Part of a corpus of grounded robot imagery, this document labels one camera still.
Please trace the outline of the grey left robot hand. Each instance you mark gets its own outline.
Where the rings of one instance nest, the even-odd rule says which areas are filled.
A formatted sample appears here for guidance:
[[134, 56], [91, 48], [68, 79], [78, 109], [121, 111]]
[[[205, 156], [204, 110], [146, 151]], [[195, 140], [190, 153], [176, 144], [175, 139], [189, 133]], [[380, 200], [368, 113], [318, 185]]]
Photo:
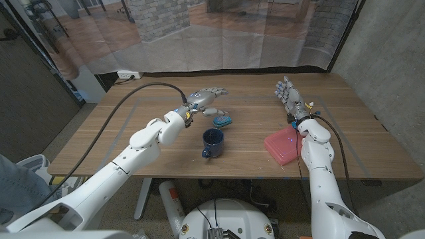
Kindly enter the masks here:
[[210, 108], [215, 99], [221, 95], [226, 95], [228, 92], [225, 88], [203, 88], [186, 97], [187, 102], [184, 106], [192, 113], [202, 113], [205, 117], [225, 116], [226, 111]]

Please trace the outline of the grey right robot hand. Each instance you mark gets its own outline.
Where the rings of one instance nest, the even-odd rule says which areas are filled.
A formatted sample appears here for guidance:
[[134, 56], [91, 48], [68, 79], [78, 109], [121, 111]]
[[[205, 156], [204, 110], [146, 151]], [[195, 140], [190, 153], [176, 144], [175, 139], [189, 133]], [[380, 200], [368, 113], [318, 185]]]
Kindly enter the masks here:
[[275, 95], [284, 104], [287, 113], [295, 120], [299, 121], [309, 116], [301, 94], [287, 76], [276, 84]]

